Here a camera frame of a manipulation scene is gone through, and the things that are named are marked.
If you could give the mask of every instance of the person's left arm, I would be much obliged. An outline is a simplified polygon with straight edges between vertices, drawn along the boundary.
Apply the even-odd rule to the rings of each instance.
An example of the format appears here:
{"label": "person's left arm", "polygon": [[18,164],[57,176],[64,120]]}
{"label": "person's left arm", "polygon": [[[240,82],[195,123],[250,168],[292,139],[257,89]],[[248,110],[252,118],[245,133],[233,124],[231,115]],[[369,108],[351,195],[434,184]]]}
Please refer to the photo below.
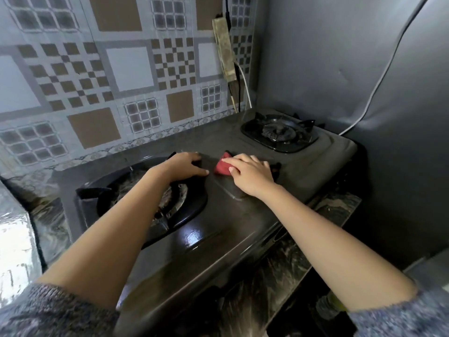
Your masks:
{"label": "person's left arm", "polygon": [[180,153],[149,169],[36,282],[56,285],[99,307],[115,309],[169,184],[209,174],[192,164],[200,158],[198,153]]}

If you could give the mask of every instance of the backsplash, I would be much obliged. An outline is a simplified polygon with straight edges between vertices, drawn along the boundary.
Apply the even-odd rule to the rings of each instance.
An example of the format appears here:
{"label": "backsplash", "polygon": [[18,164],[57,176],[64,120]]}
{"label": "backsplash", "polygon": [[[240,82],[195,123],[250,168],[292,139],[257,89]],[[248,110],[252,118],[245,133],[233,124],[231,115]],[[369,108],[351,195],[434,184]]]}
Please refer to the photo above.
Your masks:
{"label": "backsplash", "polygon": [[[229,0],[247,78],[256,4]],[[2,178],[29,201],[53,195],[53,170],[232,114],[211,23],[224,5],[0,0]]]}

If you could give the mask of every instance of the silver foil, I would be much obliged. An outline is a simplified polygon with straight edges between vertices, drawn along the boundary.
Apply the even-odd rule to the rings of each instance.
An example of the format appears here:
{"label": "silver foil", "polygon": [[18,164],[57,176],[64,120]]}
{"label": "silver foil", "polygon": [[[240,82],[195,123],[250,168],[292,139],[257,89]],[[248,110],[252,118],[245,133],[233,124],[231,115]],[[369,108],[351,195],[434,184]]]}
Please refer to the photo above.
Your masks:
{"label": "silver foil", "polygon": [[0,182],[0,307],[41,274],[30,216]]}

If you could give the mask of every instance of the gray square frame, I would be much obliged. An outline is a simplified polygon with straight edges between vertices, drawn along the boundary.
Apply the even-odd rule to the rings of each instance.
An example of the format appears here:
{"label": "gray square frame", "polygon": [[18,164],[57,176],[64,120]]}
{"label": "gray square frame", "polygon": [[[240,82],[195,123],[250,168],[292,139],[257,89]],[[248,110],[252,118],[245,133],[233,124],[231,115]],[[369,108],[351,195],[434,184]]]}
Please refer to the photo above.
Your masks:
{"label": "gray square frame", "polygon": [[15,46],[0,46],[0,56],[11,56],[13,58],[14,62],[19,67],[20,72],[22,73],[23,77],[25,78],[26,82],[28,83],[40,103],[40,106],[0,113],[0,122],[53,112],[50,103],[47,101],[47,98],[43,94],[36,78],[33,76],[30,68],[20,55],[19,49]]}
{"label": "gray square frame", "polygon": [[[98,54],[103,63],[106,77],[109,80],[109,86],[115,99],[126,98],[131,96],[138,96],[144,93],[150,93],[159,91],[159,83],[156,75],[156,65],[154,64],[153,49],[151,48],[151,41],[148,40],[124,40],[124,41],[97,41]],[[152,78],[154,86],[137,88],[133,90],[120,91],[115,81],[114,72],[112,71],[109,57],[106,53],[108,48],[132,48],[132,47],[145,47],[148,53],[148,62],[151,67]]]}
{"label": "gray square frame", "polygon": [[203,38],[194,38],[194,54],[195,54],[195,71],[196,71],[196,79],[197,84],[204,83],[204,82],[210,82],[217,79],[223,78],[223,73],[219,73],[216,75],[210,75],[208,77],[200,77],[199,75],[199,44],[208,44],[208,43],[215,43],[215,37],[203,37]]}

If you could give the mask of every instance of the grid pattern tile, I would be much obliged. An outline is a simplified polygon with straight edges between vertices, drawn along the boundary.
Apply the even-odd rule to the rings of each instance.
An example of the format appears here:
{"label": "grid pattern tile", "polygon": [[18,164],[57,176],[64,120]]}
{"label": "grid pattern tile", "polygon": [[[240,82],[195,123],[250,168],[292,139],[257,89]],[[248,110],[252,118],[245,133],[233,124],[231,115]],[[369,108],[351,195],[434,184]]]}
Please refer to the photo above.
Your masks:
{"label": "grid pattern tile", "polygon": [[186,28],[184,0],[151,0],[151,9],[157,29]]}
{"label": "grid pattern tile", "polygon": [[69,0],[4,0],[24,32],[73,32],[79,29]]}
{"label": "grid pattern tile", "polygon": [[218,110],[221,107],[221,85],[201,88],[201,107],[203,112]]}
{"label": "grid pattern tile", "polygon": [[153,39],[159,90],[196,84],[193,38]]}
{"label": "grid pattern tile", "polygon": [[232,38],[232,47],[244,73],[250,73],[252,35],[234,35]]}
{"label": "grid pattern tile", "polygon": [[67,149],[49,122],[1,131],[0,140],[23,166],[67,154]]}
{"label": "grid pattern tile", "polygon": [[19,45],[18,48],[53,111],[114,99],[95,43],[71,42],[59,47]]}
{"label": "grid pattern tile", "polygon": [[132,132],[156,128],[161,125],[158,102],[155,98],[125,104],[126,115],[131,124]]}
{"label": "grid pattern tile", "polygon": [[250,26],[252,0],[232,0],[231,25],[238,28]]}

